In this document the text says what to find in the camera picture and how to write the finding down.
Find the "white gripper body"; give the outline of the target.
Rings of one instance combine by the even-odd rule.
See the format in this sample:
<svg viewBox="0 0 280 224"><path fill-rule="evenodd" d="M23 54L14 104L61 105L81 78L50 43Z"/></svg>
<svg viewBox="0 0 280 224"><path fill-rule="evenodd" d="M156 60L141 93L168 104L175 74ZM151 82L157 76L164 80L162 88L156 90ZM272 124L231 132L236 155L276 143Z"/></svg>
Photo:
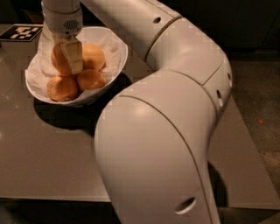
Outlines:
<svg viewBox="0 0 280 224"><path fill-rule="evenodd" d="M76 37L83 27L80 0L41 0L45 24L55 43Z"/></svg>

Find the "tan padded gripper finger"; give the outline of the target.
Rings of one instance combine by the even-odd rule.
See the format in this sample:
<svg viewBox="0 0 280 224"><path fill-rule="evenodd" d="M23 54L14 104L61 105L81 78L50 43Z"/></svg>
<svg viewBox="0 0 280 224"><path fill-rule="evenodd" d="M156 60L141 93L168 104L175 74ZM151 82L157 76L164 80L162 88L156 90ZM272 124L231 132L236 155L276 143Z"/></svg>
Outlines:
<svg viewBox="0 0 280 224"><path fill-rule="evenodd" d="M82 43L76 39L69 39L60 45L72 74L78 74L83 69Z"/></svg>

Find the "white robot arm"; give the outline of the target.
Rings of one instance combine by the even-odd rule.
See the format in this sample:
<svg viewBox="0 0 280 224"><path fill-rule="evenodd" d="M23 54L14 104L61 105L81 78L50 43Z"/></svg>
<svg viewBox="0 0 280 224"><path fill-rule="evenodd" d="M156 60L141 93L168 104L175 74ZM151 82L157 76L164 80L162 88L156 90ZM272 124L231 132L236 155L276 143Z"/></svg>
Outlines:
<svg viewBox="0 0 280 224"><path fill-rule="evenodd" d="M226 54L158 0L41 0L56 38L89 9L149 66L101 112L94 154L121 224L221 224L207 150L232 88Z"/></svg>

